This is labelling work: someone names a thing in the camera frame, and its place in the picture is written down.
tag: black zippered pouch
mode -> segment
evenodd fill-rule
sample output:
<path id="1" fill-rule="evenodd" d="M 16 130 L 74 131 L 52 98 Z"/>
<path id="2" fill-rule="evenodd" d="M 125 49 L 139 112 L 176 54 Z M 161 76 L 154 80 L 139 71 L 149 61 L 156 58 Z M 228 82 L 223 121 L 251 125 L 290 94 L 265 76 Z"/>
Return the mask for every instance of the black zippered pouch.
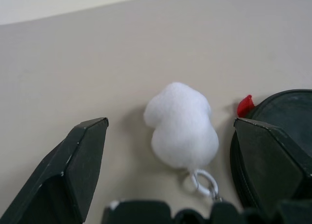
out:
<path id="1" fill-rule="evenodd" d="M 244 207 L 271 217 L 281 200 L 312 198 L 312 90 L 275 94 L 234 126 L 231 170 Z"/>

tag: black plastic object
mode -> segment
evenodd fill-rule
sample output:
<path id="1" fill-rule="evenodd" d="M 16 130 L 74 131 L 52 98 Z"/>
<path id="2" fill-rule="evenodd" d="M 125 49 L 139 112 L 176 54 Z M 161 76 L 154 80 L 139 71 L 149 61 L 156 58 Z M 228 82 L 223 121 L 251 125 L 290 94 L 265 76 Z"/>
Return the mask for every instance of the black plastic object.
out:
<path id="1" fill-rule="evenodd" d="M 238 213 L 232 204 L 216 202 L 210 218 L 203 218 L 192 209 L 179 211 L 171 217 L 169 206 L 159 201 L 127 201 L 106 208 L 102 224 L 311 224 L 312 201 L 284 202 L 277 206 L 271 219 L 256 209 Z"/>
<path id="2" fill-rule="evenodd" d="M 82 122 L 37 166 L 0 224 L 80 224 L 100 172 L 107 118 Z"/>
<path id="3" fill-rule="evenodd" d="M 283 199 L 312 198 L 312 91 L 291 90 L 237 119 L 231 170 L 244 207 L 272 216 Z"/>

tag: white plush toy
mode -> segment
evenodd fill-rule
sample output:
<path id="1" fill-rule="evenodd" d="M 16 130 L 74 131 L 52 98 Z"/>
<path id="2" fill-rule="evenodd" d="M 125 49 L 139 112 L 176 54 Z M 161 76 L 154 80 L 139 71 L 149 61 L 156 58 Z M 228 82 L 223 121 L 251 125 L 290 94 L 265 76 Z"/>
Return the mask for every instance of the white plush toy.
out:
<path id="1" fill-rule="evenodd" d="M 155 129 L 152 138 L 154 153 L 173 168 L 188 169 L 197 188 L 200 188 L 197 173 L 206 175 L 217 193 L 212 176 L 199 170 L 210 163 L 219 146 L 210 116 L 211 108 L 207 99 L 178 82 L 168 85 L 155 96 L 144 112 L 146 124 Z M 207 190 L 202 190 L 202 193 L 210 195 Z"/>

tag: white wall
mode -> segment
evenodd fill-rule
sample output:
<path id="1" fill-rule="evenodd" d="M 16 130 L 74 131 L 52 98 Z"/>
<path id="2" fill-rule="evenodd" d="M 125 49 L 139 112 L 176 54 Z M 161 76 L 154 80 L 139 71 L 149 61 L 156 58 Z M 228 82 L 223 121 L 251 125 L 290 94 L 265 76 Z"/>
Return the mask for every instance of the white wall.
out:
<path id="1" fill-rule="evenodd" d="M 126 0 L 0 0 L 0 25 L 74 12 Z"/>

